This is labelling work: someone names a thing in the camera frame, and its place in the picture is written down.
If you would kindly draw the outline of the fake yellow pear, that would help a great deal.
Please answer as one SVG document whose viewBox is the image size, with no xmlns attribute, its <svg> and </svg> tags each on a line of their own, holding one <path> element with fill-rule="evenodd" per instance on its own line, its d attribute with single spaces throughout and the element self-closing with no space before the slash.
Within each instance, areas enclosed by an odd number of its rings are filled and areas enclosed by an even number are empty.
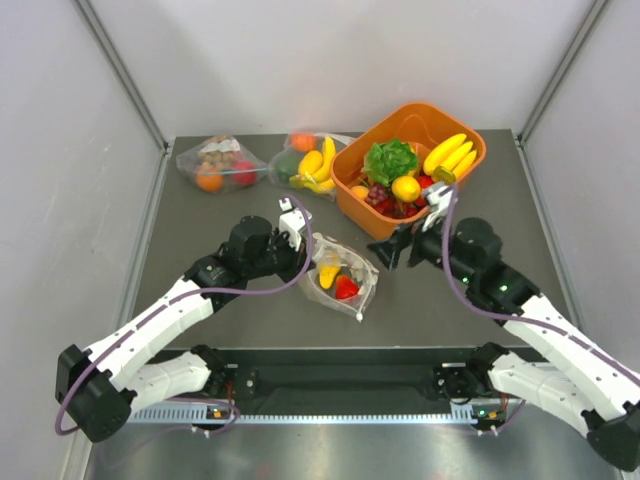
<svg viewBox="0 0 640 480">
<path fill-rule="evenodd" d="M 341 266 L 337 265 L 337 266 L 333 266 L 333 265 L 324 265 L 320 268 L 319 270 L 319 274 L 318 274 L 318 281 L 319 281 L 319 285 L 321 286 L 322 289 L 324 290 L 329 290 L 336 277 L 338 276 L 339 272 L 341 270 Z"/>
</svg>

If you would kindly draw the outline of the polka dot zip bag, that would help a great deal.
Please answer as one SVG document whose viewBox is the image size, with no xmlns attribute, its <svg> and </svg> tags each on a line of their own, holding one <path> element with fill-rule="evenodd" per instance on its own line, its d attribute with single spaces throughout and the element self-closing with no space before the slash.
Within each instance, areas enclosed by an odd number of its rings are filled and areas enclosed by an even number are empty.
<svg viewBox="0 0 640 480">
<path fill-rule="evenodd" d="M 298 285 L 309 300 L 362 322 L 376 294 L 378 269 L 356 250 L 331 237 L 316 232 L 313 239 L 315 266 Z"/>
</svg>

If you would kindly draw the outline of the fake yellow lemon round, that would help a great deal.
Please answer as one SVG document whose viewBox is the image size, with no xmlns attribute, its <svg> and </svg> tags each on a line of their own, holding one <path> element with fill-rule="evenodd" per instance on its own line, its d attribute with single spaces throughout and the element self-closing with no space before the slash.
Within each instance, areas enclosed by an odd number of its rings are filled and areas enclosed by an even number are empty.
<svg viewBox="0 0 640 480">
<path fill-rule="evenodd" d="M 421 195 L 421 185 L 418 180 L 409 175 L 397 177 L 391 184 L 394 197 L 403 203 L 412 203 Z"/>
</svg>

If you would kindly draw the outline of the fake red strawberry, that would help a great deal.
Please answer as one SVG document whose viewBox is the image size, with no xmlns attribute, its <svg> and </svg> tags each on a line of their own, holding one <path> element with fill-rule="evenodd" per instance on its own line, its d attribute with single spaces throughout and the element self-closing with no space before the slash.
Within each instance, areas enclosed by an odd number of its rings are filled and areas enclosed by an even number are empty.
<svg viewBox="0 0 640 480">
<path fill-rule="evenodd" d="M 334 298 L 342 301 L 359 294 L 360 286 L 348 275 L 338 275 L 334 283 Z"/>
</svg>

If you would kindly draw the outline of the fake red tomato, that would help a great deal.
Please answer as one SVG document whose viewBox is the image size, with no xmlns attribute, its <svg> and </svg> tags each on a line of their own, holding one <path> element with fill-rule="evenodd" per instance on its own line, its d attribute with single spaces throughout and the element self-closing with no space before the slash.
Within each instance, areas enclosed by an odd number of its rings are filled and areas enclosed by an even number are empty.
<svg viewBox="0 0 640 480">
<path fill-rule="evenodd" d="M 426 205 L 426 200 L 424 198 L 424 191 L 434 184 L 433 179 L 427 175 L 420 175 L 417 177 L 417 181 L 420 185 L 420 194 L 419 197 L 414 201 L 414 205 L 423 208 Z"/>
</svg>

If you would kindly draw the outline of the fake yellow banana bunch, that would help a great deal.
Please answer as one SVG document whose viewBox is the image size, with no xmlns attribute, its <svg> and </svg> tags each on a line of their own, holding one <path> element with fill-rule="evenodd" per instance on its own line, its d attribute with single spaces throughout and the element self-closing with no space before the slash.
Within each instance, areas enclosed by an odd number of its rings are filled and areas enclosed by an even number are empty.
<svg viewBox="0 0 640 480">
<path fill-rule="evenodd" d="M 455 180 L 454 169 L 473 152 L 474 143 L 464 133 L 455 134 L 438 144 L 427 155 L 422 170 L 435 182 L 452 184 Z"/>
</svg>

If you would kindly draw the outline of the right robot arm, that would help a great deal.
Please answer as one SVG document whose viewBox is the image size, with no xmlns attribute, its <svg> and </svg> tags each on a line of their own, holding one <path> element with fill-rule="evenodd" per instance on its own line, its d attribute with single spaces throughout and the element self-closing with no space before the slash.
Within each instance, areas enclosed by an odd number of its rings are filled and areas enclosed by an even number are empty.
<svg viewBox="0 0 640 480">
<path fill-rule="evenodd" d="M 369 244 L 389 270 L 404 249 L 409 266 L 429 262 L 459 300 L 520 338 L 553 366 L 552 371 L 496 344 L 468 360 L 466 380 L 476 394 L 495 390 L 521 398 L 574 428 L 607 463 L 627 472 L 639 467 L 639 376 L 615 360 L 567 320 L 526 276 L 501 257 L 502 240 L 480 218 L 457 226 L 444 220 L 402 225 Z"/>
</svg>

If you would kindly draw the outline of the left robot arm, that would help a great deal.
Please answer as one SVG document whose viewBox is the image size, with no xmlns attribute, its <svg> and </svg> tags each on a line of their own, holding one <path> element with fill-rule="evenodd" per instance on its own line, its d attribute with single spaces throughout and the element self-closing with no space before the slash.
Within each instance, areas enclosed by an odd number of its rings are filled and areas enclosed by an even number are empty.
<svg viewBox="0 0 640 480">
<path fill-rule="evenodd" d="M 225 364 L 207 346 L 162 363 L 153 358 L 194 325 L 240 296 L 250 281 L 277 276 L 287 289 L 312 264 L 311 220 L 303 208 L 272 225 L 242 218 L 226 242 L 196 260 L 155 303 L 114 333 L 58 357 L 54 420 L 57 435 L 80 430 L 93 443 L 114 435 L 131 416 L 186 393 L 216 396 L 226 387 Z"/>
</svg>

